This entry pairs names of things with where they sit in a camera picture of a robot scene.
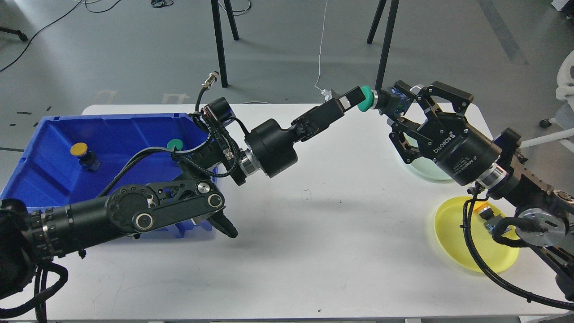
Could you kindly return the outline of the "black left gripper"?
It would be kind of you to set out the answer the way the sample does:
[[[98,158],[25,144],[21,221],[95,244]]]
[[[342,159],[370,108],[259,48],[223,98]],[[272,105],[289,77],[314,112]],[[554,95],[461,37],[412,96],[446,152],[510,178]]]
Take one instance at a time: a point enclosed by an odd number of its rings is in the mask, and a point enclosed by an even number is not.
[[[244,133],[248,146],[239,151],[239,169],[233,172],[233,180],[241,186],[246,178],[262,170],[266,176],[273,178],[291,167],[299,159],[294,149],[295,143],[307,141],[327,129],[332,123],[342,118],[351,108],[365,101],[366,97],[360,87],[355,87],[346,94],[332,98],[296,118],[288,129],[282,129],[275,119],[268,119],[247,131],[244,123],[234,118]]]

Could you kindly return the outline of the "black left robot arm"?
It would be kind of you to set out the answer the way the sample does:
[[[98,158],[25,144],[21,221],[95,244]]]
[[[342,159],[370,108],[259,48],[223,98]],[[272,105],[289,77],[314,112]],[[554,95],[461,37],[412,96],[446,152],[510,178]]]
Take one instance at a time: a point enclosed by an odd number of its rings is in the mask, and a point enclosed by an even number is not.
[[[332,95],[283,129],[268,119],[252,131],[233,112],[226,98],[204,107],[195,106],[188,118],[207,135],[199,145],[185,149],[177,144],[151,146],[137,152],[93,199],[28,211],[17,198],[1,200],[1,298],[34,284],[31,299],[20,306],[1,309],[3,319],[31,310],[45,323],[46,301],[68,281],[68,270],[55,258],[122,237],[140,237],[156,229],[191,219],[208,221],[224,235],[235,238],[237,229],[224,215],[225,199],[214,178],[231,177],[242,185],[250,174],[262,170],[273,177],[295,164],[294,145],[326,130],[351,108],[367,108],[374,101],[367,86]],[[237,122],[248,149],[241,149],[228,133]],[[180,170],[173,180],[147,184],[117,183],[139,162],[156,153],[168,153]]]

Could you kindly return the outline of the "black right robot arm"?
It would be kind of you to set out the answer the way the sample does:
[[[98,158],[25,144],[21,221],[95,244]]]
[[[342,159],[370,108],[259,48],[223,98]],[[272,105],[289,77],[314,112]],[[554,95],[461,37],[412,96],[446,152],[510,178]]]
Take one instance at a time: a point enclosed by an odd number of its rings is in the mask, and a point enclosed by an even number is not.
[[[465,117],[473,96],[441,82],[414,93],[399,80],[378,90],[377,97],[375,108],[389,117],[390,140],[405,163],[424,157],[459,185],[470,186],[471,199],[463,205],[461,229],[480,270],[527,302],[573,310],[573,252],[563,245],[573,235],[573,197],[524,167],[519,134],[506,129],[496,139],[489,139]],[[471,236],[472,207],[482,190],[487,198],[504,199],[515,207],[513,216],[495,223],[492,239],[508,247],[531,249],[556,273],[565,301],[518,288],[486,265]]]

